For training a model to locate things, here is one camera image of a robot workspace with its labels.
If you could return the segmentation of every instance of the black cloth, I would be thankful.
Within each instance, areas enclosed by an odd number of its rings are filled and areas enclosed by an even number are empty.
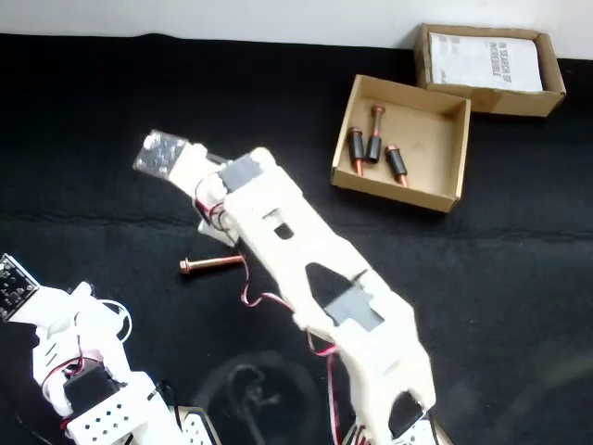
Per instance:
[[[132,368],[207,406],[223,443],[330,443],[325,365],[283,308],[240,303],[240,268],[179,276],[185,256],[228,250],[196,232],[186,197],[132,170],[152,128],[225,158],[272,150],[416,309],[456,444],[590,441],[592,63],[561,60],[568,96],[545,120],[472,115],[464,196],[444,216],[329,182],[354,75],[414,83],[411,51],[156,35],[0,46],[0,250],[41,283],[87,280],[128,305]],[[274,291],[251,262],[253,295]],[[34,343],[29,326],[0,326],[2,442],[36,443],[19,411],[68,443],[30,378]],[[336,378],[346,427],[343,368]]]

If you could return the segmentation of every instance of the mounting hole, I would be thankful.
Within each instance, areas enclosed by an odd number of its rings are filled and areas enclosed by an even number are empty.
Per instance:
[[[286,224],[286,222],[283,222],[278,227],[276,227],[274,229],[274,232],[278,235],[280,239],[290,239],[295,235],[295,233],[292,230],[290,230],[290,227],[288,227],[288,224]]]

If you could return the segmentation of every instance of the copper screw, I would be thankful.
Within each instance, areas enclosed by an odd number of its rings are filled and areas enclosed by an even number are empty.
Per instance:
[[[396,145],[386,146],[385,155],[391,170],[396,177],[396,181],[402,187],[408,187],[408,170],[404,164],[404,159],[401,157],[399,148]]]
[[[354,162],[356,174],[362,176],[362,158],[364,158],[364,147],[362,145],[362,130],[358,127],[348,129],[350,147],[350,157]]]
[[[408,180],[406,179],[406,175],[405,175],[405,174],[400,174],[400,175],[397,177],[397,181],[399,182],[399,184],[400,184],[402,187],[406,187],[406,188],[408,188]]]
[[[189,261],[188,259],[179,261],[179,269],[184,275],[189,275],[191,272],[198,269],[208,269],[210,267],[225,266],[228,264],[239,264],[243,262],[241,255],[232,257],[212,258],[210,260]]]
[[[374,104],[371,107],[372,114],[372,135],[378,136],[381,134],[381,118],[385,113],[385,107],[383,105]]]

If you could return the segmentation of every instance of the cardboard box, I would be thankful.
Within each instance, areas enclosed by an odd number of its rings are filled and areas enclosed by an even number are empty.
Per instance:
[[[511,37],[533,40],[537,48],[539,73],[545,91],[526,93],[495,88],[477,88],[468,85],[433,83],[431,70],[430,32],[478,37]],[[554,54],[549,35],[543,32],[498,28],[474,28],[423,24],[414,48],[418,85],[432,91],[471,98],[472,111],[517,116],[545,117],[566,96],[566,88]]]
[[[409,188],[396,182],[383,153],[377,164],[364,164],[363,177],[352,167],[347,130],[360,127],[366,145],[375,103],[385,106],[383,146],[399,146]],[[449,212],[461,198],[470,107],[462,97],[356,76],[335,148],[332,184]]]

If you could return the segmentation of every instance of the robotic arm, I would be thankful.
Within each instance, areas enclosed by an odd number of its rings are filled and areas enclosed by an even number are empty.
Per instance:
[[[325,223],[267,149],[226,161],[153,131],[134,168],[183,190],[202,215],[201,233],[229,246],[243,241],[296,325],[335,345],[357,424],[372,444],[391,444],[435,404],[413,308]]]
[[[130,370],[117,337],[124,317],[104,304],[118,303],[92,293],[87,283],[71,294],[41,286],[14,258],[0,257],[0,319],[37,326],[33,378],[67,436],[77,445],[184,445],[150,377]]]

